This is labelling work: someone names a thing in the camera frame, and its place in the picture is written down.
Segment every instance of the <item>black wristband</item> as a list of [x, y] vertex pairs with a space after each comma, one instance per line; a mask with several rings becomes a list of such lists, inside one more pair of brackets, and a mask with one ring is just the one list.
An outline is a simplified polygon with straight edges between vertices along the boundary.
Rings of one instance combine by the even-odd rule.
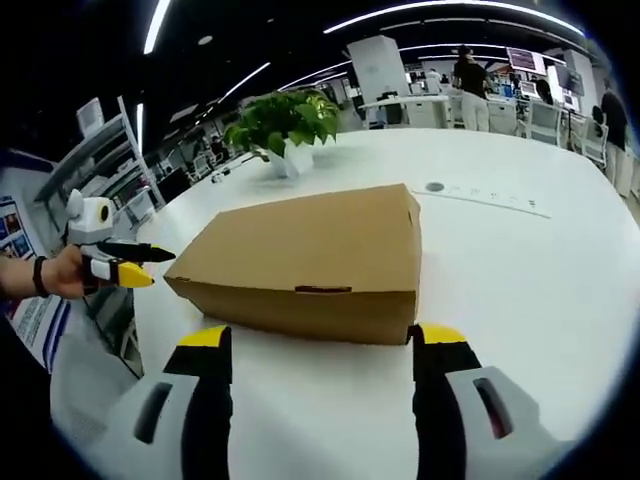
[[47, 292], [47, 289], [44, 288], [44, 283], [42, 283], [42, 262], [46, 259], [46, 257], [38, 257], [33, 264], [33, 284], [36, 286], [36, 292], [38, 292], [38, 295], [43, 298], [51, 295]]

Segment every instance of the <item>ceiling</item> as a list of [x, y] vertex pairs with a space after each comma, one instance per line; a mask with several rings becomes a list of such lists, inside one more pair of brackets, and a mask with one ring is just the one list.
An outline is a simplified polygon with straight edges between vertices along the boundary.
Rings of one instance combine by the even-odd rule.
[[[3, 92], [2, 140], [4, 146], [53, 161], [80, 140], [75, 111], [93, 97], [101, 99], [106, 116], [115, 113], [117, 95], [124, 97], [132, 119], [135, 106], [144, 103], [144, 145], [145, 151], [152, 151], [176, 127], [193, 125], [194, 116], [205, 111], [208, 102], [222, 97], [265, 62], [271, 62], [270, 66], [221, 104], [214, 104], [212, 115], [234, 109], [246, 96], [263, 94], [343, 62], [347, 44], [380, 33], [394, 38], [401, 48], [465, 42], [542, 52], [566, 47], [560, 37], [585, 45], [584, 38], [562, 26], [479, 6], [413, 8], [323, 34], [330, 26], [392, 3], [351, 0], [335, 8], [293, 0], [173, 0], [154, 51], [143, 55], [157, 0], [56, 0], [44, 4], [35, 15], [29, 2], [24, 3], [2, 17], [2, 45], [7, 46], [5, 58], [10, 66]], [[517, 3], [541, 9], [533, 0]], [[544, 11], [578, 25], [567, 15], [549, 8]], [[434, 21], [451, 18], [466, 20]], [[487, 23], [486, 19], [529, 29]], [[380, 30], [416, 21], [427, 23]], [[207, 35], [212, 41], [198, 45]], [[446, 53], [450, 49], [402, 54], [405, 63], [412, 63], [419, 56]], [[476, 49], [476, 53], [496, 55], [495, 50]], [[196, 103], [199, 107], [193, 114], [170, 124], [176, 112]]]

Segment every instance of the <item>box lid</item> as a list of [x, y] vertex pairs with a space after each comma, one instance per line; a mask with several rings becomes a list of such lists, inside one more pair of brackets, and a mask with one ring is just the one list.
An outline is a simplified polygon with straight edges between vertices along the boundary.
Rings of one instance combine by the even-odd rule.
[[404, 185], [222, 212], [165, 276], [318, 293], [413, 291], [420, 268], [418, 212]]

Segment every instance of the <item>green plant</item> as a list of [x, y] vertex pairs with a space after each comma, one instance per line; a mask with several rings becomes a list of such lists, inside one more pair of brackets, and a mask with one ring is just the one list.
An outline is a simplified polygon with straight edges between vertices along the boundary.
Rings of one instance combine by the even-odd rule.
[[284, 157], [287, 138], [296, 146], [313, 145], [316, 137], [324, 144], [329, 136], [335, 140], [337, 130], [338, 108], [322, 93], [274, 92], [250, 103], [224, 138], [268, 161], [258, 147]]

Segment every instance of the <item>poster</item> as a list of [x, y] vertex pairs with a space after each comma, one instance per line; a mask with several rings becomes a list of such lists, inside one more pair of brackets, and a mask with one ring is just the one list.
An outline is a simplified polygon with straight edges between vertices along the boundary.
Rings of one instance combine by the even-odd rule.
[[[0, 197], [0, 254], [27, 260], [38, 254], [24, 228], [17, 202]], [[5, 301], [4, 316], [38, 362], [50, 373], [71, 306], [60, 297]]]

